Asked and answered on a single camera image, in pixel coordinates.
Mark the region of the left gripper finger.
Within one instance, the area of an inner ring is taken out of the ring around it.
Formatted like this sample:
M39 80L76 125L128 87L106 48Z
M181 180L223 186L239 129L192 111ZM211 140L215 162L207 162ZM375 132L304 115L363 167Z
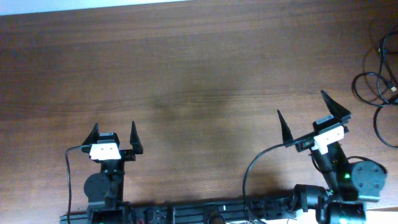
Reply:
M132 146L132 150L134 151L134 154L143 154L144 148L142 146L141 140L139 139L137 129L136 129L136 124L134 121L132 121L132 124L131 124L131 133L130 133L129 143Z
M99 133L99 124L95 123L95 125L93 126L93 129L89 133L88 137L83 141L82 145L88 146L90 144L95 144L98 140L99 134L100 134Z

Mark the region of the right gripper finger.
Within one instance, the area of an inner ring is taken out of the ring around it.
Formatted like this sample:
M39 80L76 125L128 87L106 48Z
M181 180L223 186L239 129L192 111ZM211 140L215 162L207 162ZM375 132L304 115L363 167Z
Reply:
M278 114L280 125L281 125L283 143L285 145L292 145L294 143L294 139L293 139L292 133L290 131L290 128L287 125L287 123L285 122L285 119L282 116L280 110L277 110L277 114Z
M326 107L335 118L339 120L349 120L351 118L351 112L348 109L333 100L324 90L321 90L320 93Z

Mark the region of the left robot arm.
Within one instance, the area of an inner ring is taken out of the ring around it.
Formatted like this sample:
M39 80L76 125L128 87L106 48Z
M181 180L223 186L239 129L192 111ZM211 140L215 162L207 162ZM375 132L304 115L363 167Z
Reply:
M131 123L129 143L131 148L121 149L118 135L101 133L99 124L83 141L81 151L100 165L100 171L90 175L83 188L88 198L88 223L136 222L131 204L123 200L125 163L135 161L144 151L135 122Z

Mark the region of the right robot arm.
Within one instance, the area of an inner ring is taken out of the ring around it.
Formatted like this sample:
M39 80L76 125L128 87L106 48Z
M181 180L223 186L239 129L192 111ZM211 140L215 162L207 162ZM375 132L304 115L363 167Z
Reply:
M313 122L313 132L294 139L284 117L279 116L283 145L294 146L297 152L309 150L328 186L297 184L289 211L314 210L318 223L365 223L366 203L380 200L387 169L372 159L345 155L339 141L348 132L351 112L325 91L321 94L330 114Z

